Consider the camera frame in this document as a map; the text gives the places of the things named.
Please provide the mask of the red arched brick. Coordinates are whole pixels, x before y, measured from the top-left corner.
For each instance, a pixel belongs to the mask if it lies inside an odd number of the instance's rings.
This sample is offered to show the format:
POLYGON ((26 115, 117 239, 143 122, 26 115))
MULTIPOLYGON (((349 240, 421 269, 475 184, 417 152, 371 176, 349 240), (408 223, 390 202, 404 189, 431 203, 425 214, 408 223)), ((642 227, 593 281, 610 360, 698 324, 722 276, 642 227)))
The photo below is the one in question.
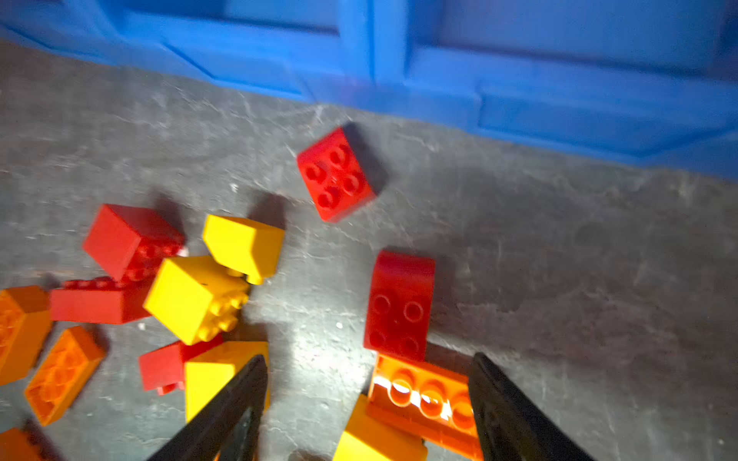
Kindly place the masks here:
POLYGON ((406 361, 426 357, 435 261, 381 251, 368 299, 363 347, 406 361))

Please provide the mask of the red square brick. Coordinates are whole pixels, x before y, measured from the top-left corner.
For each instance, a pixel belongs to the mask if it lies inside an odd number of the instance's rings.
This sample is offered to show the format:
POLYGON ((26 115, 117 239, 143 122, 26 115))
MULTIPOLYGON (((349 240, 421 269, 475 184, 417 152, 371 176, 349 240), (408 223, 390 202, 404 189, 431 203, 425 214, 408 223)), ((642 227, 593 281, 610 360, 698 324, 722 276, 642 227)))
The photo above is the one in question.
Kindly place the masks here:
POLYGON ((155 276, 164 259, 175 257, 186 238, 157 211, 101 205, 83 249, 117 282, 155 276))
POLYGON ((342 128, 303 151, 297 166, 324 222, 337 223, 377 197, 342 128))

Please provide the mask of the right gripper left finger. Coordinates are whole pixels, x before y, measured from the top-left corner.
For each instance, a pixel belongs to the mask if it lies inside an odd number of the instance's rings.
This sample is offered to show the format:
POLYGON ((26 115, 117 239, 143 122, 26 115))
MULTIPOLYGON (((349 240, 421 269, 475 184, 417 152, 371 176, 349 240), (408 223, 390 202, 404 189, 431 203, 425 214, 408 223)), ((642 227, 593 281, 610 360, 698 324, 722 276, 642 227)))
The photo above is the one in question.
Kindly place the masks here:
POLYGON ((149 460, 253 460, 267 390, 266 360, 256 355, 149 460))

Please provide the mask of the yellow small brick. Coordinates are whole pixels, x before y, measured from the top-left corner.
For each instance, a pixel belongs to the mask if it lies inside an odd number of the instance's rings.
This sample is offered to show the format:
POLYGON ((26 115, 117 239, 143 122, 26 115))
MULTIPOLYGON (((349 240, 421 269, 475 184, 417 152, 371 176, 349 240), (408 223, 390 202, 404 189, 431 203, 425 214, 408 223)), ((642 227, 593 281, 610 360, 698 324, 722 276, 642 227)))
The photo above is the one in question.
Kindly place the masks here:
POLYGON ((209 215, 203 240, 216 262, 262 285, 276 274, 286 232, 247 218, 209 215))

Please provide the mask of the blue three-compartment bin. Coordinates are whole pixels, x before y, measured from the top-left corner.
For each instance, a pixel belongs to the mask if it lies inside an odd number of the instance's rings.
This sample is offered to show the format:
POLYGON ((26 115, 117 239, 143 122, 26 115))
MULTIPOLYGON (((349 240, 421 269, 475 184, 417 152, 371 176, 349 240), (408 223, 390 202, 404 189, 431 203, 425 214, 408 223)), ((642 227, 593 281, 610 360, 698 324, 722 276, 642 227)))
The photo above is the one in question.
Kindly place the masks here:
POLYGON ((1 36, 104 65, 737 176, 733 1, 5 1, 1 36))

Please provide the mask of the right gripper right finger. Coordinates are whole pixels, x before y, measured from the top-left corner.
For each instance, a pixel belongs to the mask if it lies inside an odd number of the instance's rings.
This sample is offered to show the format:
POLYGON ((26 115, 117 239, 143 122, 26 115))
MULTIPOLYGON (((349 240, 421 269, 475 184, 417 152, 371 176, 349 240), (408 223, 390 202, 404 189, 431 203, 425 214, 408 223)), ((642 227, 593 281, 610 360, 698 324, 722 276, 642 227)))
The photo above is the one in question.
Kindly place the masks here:
POLYGON ((485 460, 592 461, 484 353, 475 353, 469 395, 485 460))

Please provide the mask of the red square brick top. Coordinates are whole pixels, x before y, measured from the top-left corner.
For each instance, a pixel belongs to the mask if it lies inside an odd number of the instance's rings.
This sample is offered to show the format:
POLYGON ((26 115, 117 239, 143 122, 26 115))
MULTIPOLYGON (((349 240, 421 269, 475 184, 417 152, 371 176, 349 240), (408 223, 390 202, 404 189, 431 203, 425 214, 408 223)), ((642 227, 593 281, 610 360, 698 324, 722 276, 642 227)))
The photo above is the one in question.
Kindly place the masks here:
POLYGON ((303 151, 297 166, 324 222, 337 223, 377 197, 342 128, 303 151))

